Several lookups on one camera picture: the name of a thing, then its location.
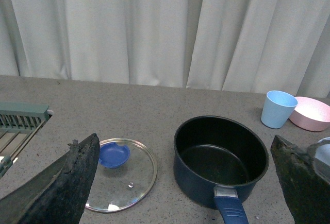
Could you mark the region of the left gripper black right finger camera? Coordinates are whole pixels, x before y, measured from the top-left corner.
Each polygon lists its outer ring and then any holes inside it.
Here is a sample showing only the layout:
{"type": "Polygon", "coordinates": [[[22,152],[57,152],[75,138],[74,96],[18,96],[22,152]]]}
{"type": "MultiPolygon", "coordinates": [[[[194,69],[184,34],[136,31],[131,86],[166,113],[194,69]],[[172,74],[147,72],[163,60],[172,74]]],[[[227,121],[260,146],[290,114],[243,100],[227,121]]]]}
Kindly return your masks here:
{"type": "Polygon", "coordinates": [[[271,155],[285,202],[295,223],[329,223],[329,181],[316,173],[314,160],[322,141],[302,149],[280,135],[271,155]]]}

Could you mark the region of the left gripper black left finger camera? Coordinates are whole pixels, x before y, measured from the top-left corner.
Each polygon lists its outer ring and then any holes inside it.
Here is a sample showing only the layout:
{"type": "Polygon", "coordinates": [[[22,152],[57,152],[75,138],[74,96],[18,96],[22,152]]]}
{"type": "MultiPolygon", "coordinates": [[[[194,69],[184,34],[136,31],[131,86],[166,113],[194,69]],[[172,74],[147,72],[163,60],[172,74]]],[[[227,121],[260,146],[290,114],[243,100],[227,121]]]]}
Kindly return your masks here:
{"type": "Polygon", "coordinates": [[[93,133],[1,199],[1,223],[79,223],[100,155],[93,133]]]}

